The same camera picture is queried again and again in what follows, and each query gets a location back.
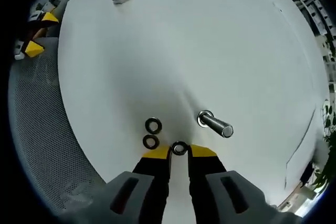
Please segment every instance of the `black rubber o-ring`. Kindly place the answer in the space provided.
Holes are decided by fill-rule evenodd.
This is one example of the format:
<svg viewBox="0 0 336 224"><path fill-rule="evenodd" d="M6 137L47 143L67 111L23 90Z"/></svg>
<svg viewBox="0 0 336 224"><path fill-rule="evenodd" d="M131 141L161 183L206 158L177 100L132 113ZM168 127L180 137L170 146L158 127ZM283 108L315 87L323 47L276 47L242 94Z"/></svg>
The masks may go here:
<svg viewBox="0 0 336 224"><path fill-rule="evenodd" d="M148 143L147 143L147 140L148 139L153 139L155 141L155 144L153 146L150 146ZM142 143L143 145L147 148L147 149L150 149L150 150L154 150L158 147L158 145L160 144L160 141L159 139L154 136L154 135L146 135L143 137L143 140L142 140Z"/></svg>
<svg viewBox="0 0 336 224"><path fill-rule="evenodd" d="M180 146L182 146L182 147L184 148L183 151L181 151L181 152L177 152L177 151L175 151L175 147L178 146L178 145L180 145ZM187 145L186 143L182 142L182 141L177 141L177 142L173 143L173 145L172 145L171 148L172 148L172 152L173 152L175 155L177 155L177 156L182 156L182 155L184 155L184 154L187 152L187 150L188 150L188 145Z"/></svg>
<svg viewBox="0 0 336 224"><path fill-rule="evenodd" d="M151 129L151 127L150 127L151 123L156 123L157 124L158 127L157 127L156 130ZM149 118L145 122L145 128L149 133L156 135L156 134L159 134L159 132L162 130L162 123L157 118Z"/></svg>

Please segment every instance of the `white table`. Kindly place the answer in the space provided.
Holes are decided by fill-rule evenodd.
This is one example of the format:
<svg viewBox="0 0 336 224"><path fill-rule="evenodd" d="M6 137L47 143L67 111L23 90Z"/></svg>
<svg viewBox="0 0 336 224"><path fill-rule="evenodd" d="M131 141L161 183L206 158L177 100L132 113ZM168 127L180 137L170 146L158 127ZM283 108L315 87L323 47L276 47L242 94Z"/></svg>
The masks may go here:
<svg viewBox="0 0 336 224"><path fill-rule="evenodd" d="M299 182L286 164L305 143L294 166L301 176L328 97L321 53L291 0L71 0L58 71L73 132L105 181L133 170L146 152L145 120L155 116L161 144L211 148L275 205ZM199 127L203 109L234 135ZM172 163L164 223L192 223L186 156Z"/></svg>

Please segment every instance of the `gray mesh fabric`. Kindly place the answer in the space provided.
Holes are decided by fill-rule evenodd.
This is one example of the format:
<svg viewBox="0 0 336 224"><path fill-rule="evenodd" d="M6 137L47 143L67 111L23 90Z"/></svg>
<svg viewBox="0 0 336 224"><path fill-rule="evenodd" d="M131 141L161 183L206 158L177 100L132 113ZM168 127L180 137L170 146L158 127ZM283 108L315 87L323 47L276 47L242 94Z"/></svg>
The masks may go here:
<svg viewBox="0 0 336 224"><path fill-rule="evenodd" d="M15 148L37 194L55 214L88 205L105 184L85 157L63 106L58 38L40 38L45 51L10 70L8 108Z"/></svg>

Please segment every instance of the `yellow object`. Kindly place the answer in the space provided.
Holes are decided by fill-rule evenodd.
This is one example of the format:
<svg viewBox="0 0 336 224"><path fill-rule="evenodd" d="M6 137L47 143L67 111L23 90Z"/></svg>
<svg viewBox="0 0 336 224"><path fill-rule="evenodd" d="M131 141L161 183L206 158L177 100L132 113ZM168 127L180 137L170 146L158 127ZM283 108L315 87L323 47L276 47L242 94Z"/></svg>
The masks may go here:
<svg viewBox="0 0 336 224"><path fill-rule="evenodd" d="M28 43L28 46L25 49L25 54L29 57L35 57L44 51L43 46L38 43L33 42L32 40Z"/></svg>
<svg viewBox="0 0 336 224"><path fill-rule="evenodd" d="M145 153L142 157L167 159L169 146L159 146L158 148Z"/></svg>
<svg viewBox="0 0 336 224"><path fill-rule="evenodd" d="M213 151L211 151L209 148L201 147L198 145L192 144L191 150L193 153L193 157L216 157L217 154Z"/></svg>
<svg viewBox="0 0 336 224"><path fill-rule="evenodd" d="M58 23L58 19L50 12L46 12L45 15L43 16L42 21L45 21L45 20Z"/></svg>

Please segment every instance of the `round table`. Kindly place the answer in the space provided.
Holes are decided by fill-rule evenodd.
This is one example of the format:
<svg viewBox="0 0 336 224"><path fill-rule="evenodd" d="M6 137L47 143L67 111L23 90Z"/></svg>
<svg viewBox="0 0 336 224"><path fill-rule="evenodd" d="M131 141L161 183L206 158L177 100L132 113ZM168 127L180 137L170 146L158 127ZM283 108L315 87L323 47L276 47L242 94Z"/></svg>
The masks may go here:
<svg viewBox="0 0 336 224"><path fill-rule="evenodd" d="M70 0L58 71L73 132L106 182L134 169L154 116L161 144L209 147L275 205L311 158L328 97L321 52L291 0ZM199 127L204 109L234 135ZM173 156L163 222L194 218L186 155Z"/></svg>

